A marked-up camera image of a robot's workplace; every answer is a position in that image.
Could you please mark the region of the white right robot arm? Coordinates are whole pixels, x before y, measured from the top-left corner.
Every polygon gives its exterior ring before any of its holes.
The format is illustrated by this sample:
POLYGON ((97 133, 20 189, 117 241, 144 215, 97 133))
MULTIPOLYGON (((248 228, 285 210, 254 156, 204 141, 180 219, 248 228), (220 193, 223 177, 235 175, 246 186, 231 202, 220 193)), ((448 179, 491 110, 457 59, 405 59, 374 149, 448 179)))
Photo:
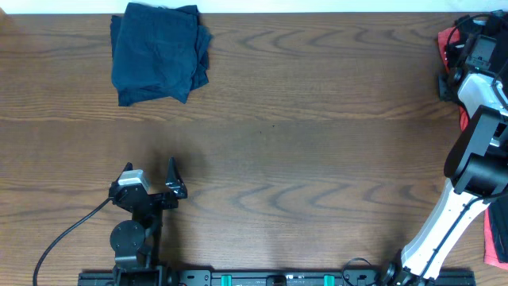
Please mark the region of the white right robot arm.
POLYGON ((471 222, 507 193, 506 67, 491 66, 502 59, 506 32, 507 20, 494 14, 464 17, 446 30, 439 98, 456 103, 468 123, 445 161, 437 205, 379 285, 475 284, 473 272, 444 270, 442 264, 471 222))

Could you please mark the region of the plain black t-shirt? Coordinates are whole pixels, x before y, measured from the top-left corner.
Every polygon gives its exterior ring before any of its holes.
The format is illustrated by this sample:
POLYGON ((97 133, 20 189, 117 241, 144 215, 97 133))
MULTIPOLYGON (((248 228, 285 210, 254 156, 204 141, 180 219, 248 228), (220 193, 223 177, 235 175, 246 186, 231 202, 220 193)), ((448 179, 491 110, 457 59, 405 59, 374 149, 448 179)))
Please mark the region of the plain black t-shirt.
MULTIPOLYGON (((498 69, 500 91, 507 92, 507 13, 499 10, 491 14, 478 14, 475 16, 465 15, 455 20, 454 26, 463 26, 465 23, 487 23, 500 25, 500 34, 498 36, 500 43, 498 44, 495 63, 496 68, 498 69)), ((480 104, 457 105, 459 107, 464 107, 471 118, 474 113, 473 109, 480 104)), ((506 99, 500 99, 499 104, 491 105, 499 105, 502 110, 507 110, 506 99)), ((502 198, 497 202, 491 204, 489 209, 491 218, 491 231, 495 236, 495 248, 498 254, 498 259, 501 262, 507 263, 507 198, 502 198)))

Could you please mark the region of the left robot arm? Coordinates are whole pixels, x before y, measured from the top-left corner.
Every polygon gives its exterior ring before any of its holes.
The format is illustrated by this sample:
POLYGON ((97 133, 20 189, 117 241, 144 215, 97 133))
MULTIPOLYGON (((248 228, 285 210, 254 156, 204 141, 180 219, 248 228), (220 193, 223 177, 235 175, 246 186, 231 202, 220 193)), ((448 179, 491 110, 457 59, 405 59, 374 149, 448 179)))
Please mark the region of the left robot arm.
POLYGON ((117 224, 110 235, 115 285, 179 284, 179 275, 160 261, 163 212, 177 208, 187 197, 173 157, 168 162, 165 185, 168 191, 150 194, 144 171, 130 163, 110 185, 108 198, 112 204, 132 215, 117 224))

